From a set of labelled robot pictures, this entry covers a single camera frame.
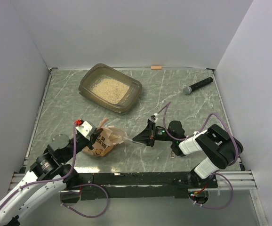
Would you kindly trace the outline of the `clear plastic litter scoop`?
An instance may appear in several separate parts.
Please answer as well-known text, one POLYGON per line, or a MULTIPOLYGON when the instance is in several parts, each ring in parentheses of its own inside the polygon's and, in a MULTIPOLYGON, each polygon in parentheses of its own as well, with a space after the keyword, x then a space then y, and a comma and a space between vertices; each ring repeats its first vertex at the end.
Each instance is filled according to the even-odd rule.
POLYGON ((134 141, 130 139, 129 137, 122 137, 123 141, 130 144, 137 144, 137 145, 145 145, 144 143, 134 141))

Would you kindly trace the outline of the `pink cat litter bag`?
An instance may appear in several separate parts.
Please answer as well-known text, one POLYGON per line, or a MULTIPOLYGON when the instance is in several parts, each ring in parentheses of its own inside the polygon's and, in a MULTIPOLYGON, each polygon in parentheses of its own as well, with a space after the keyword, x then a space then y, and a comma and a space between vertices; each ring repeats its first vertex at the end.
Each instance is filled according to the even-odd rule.
POLYGON ((100 133, 96 142, 93 144, 93 149, 85 147, 82 149, 82 152, 89 155, 95 156, 105 156, 109 153, 116 145, 122 144, 126 138, 128 138, 127 133, 115 126, 105 126, 108 118, 104 118, 100 125, 99 129, 103 129, 100 133))

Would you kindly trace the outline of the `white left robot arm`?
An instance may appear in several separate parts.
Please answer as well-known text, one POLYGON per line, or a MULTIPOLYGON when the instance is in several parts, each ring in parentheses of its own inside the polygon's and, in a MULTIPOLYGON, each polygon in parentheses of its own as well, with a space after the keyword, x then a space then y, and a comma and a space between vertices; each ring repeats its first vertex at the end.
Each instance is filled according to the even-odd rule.
POLYGON ((101 129, 93 129, 80 133, 74 128, 73 138, 66 134, 55 136, 20 182, 0 200, 0 226, 17 225, 23 213, 50 194, 74 189, 79 174, 68 161, 75 161, 77 153, 85 147, 92 149, 101 132, 101 129))

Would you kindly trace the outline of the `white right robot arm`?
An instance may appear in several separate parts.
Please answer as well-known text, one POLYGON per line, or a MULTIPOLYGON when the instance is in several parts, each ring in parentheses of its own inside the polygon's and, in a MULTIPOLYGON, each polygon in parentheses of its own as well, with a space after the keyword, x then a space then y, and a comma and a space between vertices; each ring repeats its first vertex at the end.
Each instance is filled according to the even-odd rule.
POLYGON ((191 186, 204 186, 211 175, 232 165, 243 152, 243 145, 220 126, 213 124, 203 132, 194 132, 187 138, 180 121, 171 121, 167 128, 156 126, 152 119, 147 121, 146 128, 132 138, 134 143, 154 146, 155 141, 171 142, 172 152, 180 157, 202 151, 206 158, 197 164, 188 176, 191 186))

